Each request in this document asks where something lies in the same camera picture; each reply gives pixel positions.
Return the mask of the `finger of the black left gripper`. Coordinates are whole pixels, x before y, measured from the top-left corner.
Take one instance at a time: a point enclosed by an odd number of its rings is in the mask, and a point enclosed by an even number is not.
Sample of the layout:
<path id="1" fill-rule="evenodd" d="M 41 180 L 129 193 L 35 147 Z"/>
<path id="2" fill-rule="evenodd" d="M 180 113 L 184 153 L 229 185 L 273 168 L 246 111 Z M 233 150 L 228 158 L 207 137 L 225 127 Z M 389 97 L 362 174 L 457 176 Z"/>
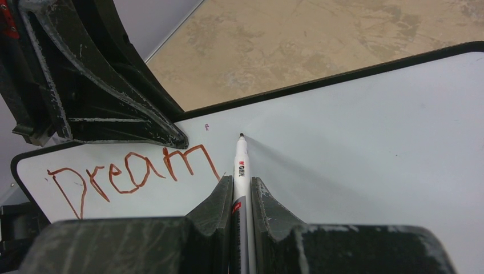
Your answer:
<path id="1" fill-rule="evenodd" d="M 108 63 L 170 120 L 184 111 L 149 70 L 119 18 L 113 1 L 73 1 L 91 39 Z"/>
<path id="2" fill-rule="evenodd" d="M 59 136 L 79 143 L 151 143 L 187 148 L 188 137 L 118 74 L 85 29 L 73 1 L 19 1 L 46 81 Z"/>

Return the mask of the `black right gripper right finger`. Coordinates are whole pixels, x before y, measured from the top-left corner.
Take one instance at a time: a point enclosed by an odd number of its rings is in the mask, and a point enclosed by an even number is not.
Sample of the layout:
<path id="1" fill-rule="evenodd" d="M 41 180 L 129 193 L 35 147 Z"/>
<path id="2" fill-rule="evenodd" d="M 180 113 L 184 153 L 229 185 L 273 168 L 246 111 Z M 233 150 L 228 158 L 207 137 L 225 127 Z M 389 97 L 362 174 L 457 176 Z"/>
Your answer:
<path id="1" fill-rule="evenodd" d="M 252 178 L 251 194 L 258 273 L 301 273 L 293 229 L 303 221 L 273 197 L 261 178 Z"/>

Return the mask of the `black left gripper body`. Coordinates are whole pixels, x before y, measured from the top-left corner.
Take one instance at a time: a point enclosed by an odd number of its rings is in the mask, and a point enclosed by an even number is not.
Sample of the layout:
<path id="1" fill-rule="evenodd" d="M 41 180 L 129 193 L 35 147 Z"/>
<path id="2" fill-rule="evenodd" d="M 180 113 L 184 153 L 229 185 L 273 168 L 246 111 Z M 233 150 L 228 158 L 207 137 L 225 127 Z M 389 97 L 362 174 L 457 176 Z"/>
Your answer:
<path id="1" fill-rule="evenodd" d="M 18 4 L 1 1 L 1 95 L 16 121 L 13 133 L 43 147 L 55 128 L 43 97 L 45 77 Z"/>

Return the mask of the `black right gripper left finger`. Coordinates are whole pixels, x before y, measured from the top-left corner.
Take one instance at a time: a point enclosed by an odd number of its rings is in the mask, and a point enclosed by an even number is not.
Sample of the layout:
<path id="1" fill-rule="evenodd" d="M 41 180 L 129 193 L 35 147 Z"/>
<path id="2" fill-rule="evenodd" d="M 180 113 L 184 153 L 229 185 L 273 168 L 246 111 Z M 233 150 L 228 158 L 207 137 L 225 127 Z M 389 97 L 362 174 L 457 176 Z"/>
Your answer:
<path id="1" fill-rule="evenodd" d="M 232 176 L 223 176 L 186 216 L 185 273 L 228 273 L 232 199 Z"/>

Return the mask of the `white marker pen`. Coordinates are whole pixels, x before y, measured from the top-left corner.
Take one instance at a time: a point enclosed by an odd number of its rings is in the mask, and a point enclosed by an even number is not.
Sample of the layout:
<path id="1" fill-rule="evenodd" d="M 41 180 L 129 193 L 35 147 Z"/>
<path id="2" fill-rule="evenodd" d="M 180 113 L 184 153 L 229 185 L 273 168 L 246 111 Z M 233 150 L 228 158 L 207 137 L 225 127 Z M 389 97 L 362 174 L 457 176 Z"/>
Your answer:
<path id="1" fill-rule="evenodd" d="M 240 134 L 233 167 L 229 272 L 256 273 L 256 244 L 251 197 L 248 143 Z"/>

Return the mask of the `white whiteboard black frame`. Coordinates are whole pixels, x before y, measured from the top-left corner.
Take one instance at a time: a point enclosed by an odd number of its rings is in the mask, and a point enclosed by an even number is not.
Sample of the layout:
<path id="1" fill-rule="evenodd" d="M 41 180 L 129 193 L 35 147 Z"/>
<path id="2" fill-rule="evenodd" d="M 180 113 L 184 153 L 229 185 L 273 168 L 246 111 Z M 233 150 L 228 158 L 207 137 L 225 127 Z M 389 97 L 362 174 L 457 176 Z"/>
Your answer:
<path id="1" fill-rule="evenodd" d="M 183 114 L 185 150 L 68 142 L 16 156 L 50 222 L 180 216 L 250 169 L 300 219 L 429 229 L 483 272 L 483 43 L 468 42 Z"/>

